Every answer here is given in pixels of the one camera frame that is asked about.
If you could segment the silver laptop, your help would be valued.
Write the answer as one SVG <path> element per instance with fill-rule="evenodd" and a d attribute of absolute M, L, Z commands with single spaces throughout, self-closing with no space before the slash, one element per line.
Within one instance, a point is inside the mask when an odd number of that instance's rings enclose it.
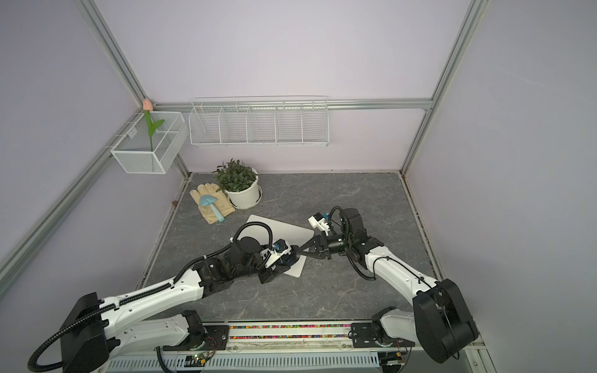
<path fill-rule="evenodd" d="M 248 218 L 247 222 L 263 222 L 271 228 L 274 242 L 279 239 L 284 239 L 287 244 L 294 246 L 302 246 L 306 242 L 310 241 L 314 235 L 314 231 L 312 229 L 291 225 L 254 214 Z M 239 238 L 242 239 L 246 236 L 256 239 L 261 245 L 267 245 L 268 243 L 269 234 L 265 228 L 259 226 L 250 226 L 245 228 L 239 235 Z M 300 256 L 300 259 L 285 272 L 285 275 L 299 278 L 303 272 L 305 262 L 306 257 Z"/>

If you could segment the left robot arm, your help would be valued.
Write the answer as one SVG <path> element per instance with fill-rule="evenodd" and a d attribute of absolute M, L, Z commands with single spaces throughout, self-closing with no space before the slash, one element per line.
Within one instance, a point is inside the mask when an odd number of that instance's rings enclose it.
<path fill-rule="evenodd" d="M 104 299 L 95 293 L 83 296 L 60 330 L 31 354 L 27 367 L 32 372 L 96 371 L 124 349 L 124 335 L 148 318 L 222 292 L 238 278 L 256 275 L 267 284 L 303 265 L 296 245 L 275 239 L 264 222 L 247 222 L 226 246 L 190 261 L 170 279 Z"/>

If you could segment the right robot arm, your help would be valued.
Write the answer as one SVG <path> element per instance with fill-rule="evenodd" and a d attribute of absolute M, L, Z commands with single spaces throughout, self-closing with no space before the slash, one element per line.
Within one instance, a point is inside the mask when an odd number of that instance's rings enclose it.
<path fill-rule="evenodd" d="M 357 209 L 336 206 L 312 215 L 309 224 L 317 232 L 301 246 L 303 255 L 322 260 L 343 254 L 361 278 L 384 280 L 411 305 L 410 312 L 389 307 L 372 318 L 382 337 L 414 342 L 438 363 L 458 357 L 479 337 L 457 284 L 429 277 L 394 255 L 367 233 Z"/>

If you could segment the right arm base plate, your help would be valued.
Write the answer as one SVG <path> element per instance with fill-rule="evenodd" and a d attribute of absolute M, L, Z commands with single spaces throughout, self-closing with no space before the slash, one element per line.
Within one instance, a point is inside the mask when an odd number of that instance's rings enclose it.
<path fill-rule="evenodd" d="M 415 342 L 389 337 L 379 323 L 352 323 L 348 338 L 354 348 L 412 348 Z"/>

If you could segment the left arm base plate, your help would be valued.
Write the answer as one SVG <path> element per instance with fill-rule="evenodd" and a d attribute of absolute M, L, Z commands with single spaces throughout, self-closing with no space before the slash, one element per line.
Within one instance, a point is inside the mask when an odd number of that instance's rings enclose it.
<path fill-rule="evenodd" d="M 204 326 L 199 334 L 189 334 L 176 346 L 164 346 L 164 351 L 224 351 L 229 340 L 228 325 Z"/>

